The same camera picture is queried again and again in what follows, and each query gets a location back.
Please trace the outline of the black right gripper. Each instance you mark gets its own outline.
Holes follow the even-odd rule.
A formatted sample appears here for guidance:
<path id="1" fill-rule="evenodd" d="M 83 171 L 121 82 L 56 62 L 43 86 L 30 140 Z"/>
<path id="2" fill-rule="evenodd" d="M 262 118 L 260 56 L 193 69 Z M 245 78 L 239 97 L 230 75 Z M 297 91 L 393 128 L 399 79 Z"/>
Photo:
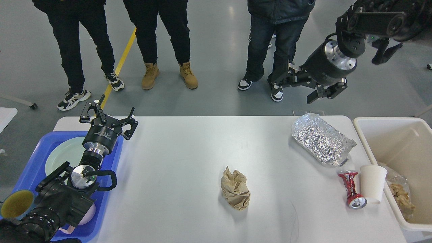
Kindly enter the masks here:
<path id="1" fill-rule="evenodd" d="M 347 88 L 346 77 L 355 71 L 356 67 L 356 58 L 343 54 L 336 40 L 326 40 L 303 65 L 296 66 L 288 61 L 274 68 L 271 73 L 271 87 L 315 88 L 307 96 L 307 104 L 318 98 L 333 99 Z"/>

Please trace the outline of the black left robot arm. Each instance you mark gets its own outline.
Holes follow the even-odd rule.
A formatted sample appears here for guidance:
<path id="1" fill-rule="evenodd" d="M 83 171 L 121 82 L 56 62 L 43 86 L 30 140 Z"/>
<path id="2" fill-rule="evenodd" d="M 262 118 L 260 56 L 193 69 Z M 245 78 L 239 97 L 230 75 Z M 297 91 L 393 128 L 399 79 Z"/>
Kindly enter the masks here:
<path id="1" fill-rule="evenodd" d="M 104 98 L 86 103 L 81 113 L 80 123 L 89 123 L 90 129 L 82 142 L 80 163 L 75 167 L 62 163 L 36 186 L 37 196 L 20 190 L 3 202 L 2 243 L 49 243 L 64 225 L 71 229 L 79 225 L 95 202 L 94 192 L 117 186 L 116 173 L 102 170 L 101 165 L 119 136 L 125 140 L 133 136 L 138 121 L 134 107 L 123 119 L 104 114 L 100 105 Z"/>

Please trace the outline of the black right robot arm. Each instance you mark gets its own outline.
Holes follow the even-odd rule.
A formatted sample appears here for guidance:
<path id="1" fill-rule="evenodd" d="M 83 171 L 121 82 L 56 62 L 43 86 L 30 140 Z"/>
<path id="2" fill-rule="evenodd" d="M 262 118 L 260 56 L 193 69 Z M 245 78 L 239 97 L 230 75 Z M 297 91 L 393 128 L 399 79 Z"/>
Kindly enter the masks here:
<path id="1" fill-rule="evenodd" d="M 271 97 L 281 101 L 283 88 L 304 86 L 314 91 L 307 103 L 333 99 L 347 88 L 347 76 L 355 71 L 365 41 L 377 48 L 373 64 L 389 60 L 407 41 L 431 43 L 430 0 L 358 0 L 337 18 L 336 31 L 303 65 L 290 61 L 273 71 L 268 82 Z"/>

